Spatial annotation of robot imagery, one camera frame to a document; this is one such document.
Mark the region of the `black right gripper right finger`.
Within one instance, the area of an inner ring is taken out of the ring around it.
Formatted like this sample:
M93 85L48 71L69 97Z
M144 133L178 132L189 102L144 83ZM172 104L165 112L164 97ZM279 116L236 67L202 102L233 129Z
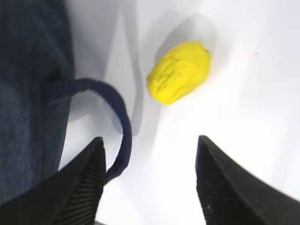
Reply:
M253 176L210 138L198 139L196 190L208 225L298 225L300 202Z

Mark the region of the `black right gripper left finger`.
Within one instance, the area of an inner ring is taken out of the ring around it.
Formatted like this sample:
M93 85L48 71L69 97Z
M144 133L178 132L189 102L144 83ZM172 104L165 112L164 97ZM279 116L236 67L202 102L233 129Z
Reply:
M2 225L93 225L106 183L103 139L63 169L0 207Z

